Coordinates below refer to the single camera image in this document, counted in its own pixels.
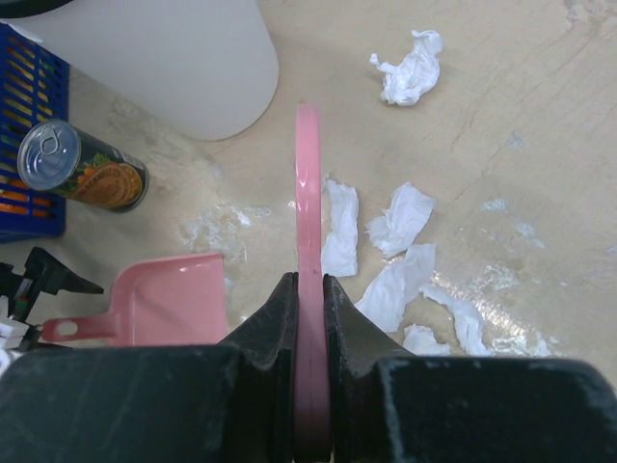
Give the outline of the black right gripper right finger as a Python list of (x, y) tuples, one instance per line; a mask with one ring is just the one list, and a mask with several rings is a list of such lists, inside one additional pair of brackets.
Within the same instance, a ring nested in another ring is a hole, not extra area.
[(338, 462), (612, 462), (616, 395), (564, 359), (418, 357), (324, 281)]

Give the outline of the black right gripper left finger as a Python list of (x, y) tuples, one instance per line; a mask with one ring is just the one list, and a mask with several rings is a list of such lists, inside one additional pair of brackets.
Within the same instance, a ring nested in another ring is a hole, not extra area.
[(210, 345), (52, 349), (1, 378), (5, 462), (288, 462), (295, 277)]

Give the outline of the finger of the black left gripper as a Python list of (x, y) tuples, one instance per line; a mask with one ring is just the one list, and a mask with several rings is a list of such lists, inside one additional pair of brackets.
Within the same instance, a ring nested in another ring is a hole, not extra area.
[(25, 262), (21, 283), (21, 317), (27, 318), (42, 292), (57, 295), (74, 293), (102, 294), (104, 289), (71, 271), (41, 247), (34, 247)]

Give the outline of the pink hand brush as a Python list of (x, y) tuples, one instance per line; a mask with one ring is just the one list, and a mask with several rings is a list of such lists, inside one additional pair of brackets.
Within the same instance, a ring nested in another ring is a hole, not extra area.
[(319, 111), (301, 103), (296, 116), (298, 332), (294, 380), (294, 459), (331, 458), (330, 383), (321, 266)]

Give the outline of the pink dustpan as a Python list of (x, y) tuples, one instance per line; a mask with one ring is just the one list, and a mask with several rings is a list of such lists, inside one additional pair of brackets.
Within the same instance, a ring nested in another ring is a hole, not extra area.
[(218, 253), (139, 261), (121, 271), (106, 313), (49, 319), (47, 342), (110, 346), (210, 344), (228, 332), (224, 257)]

